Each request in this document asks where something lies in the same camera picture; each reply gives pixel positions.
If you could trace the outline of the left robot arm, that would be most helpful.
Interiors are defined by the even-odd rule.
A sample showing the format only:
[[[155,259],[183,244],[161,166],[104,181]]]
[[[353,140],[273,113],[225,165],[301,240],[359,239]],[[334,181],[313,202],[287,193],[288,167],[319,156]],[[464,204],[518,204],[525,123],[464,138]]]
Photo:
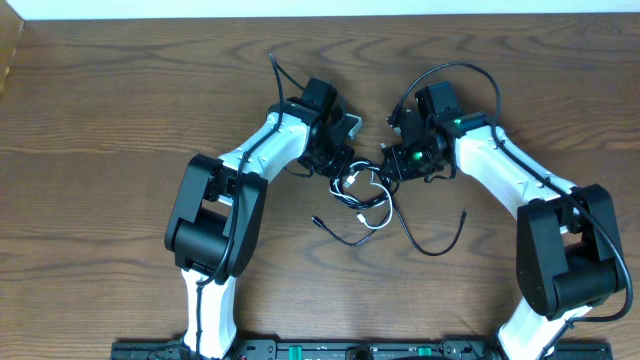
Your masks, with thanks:
[[[165,233],[187,288],[182,358],[222,359],[231,349],[236,280],[256,248],[269,184],[292,161],[310,175],[340,175],[360,124],[331,84],[312,78],[301,96],[270,106],[235,150],[189,161]]]

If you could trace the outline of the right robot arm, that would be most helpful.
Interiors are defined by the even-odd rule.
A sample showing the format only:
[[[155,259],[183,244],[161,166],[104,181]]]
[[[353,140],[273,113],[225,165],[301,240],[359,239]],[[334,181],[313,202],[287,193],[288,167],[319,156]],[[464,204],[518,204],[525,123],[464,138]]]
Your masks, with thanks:
[[[613,201],[600,185],[579,187],[520,150],[484,113],[466,113],[453,86],[440,82],[415,94],[417,108],[398,103],[388,123],[401,137],[384,149],[383,171],[403,182],[440,178],[445,166],[483,185],[515,218],[516,277],[522,298],[484,351],[486,359],[558,357],[564,333],[589,322],[589,311],[623,292],[633,301]]]

